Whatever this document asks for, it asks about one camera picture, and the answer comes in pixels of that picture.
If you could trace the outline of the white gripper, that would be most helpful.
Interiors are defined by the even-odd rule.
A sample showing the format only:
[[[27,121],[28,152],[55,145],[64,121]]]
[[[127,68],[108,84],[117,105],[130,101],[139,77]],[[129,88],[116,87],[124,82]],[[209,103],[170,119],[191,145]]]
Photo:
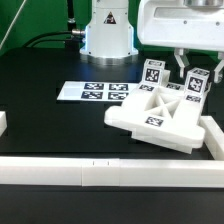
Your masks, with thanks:
[[[224,0],[141,0],[137,35],[143,45],[175,48],[181,78],[189,65],[187,49],[219,52],[214,82],[222,81]]]

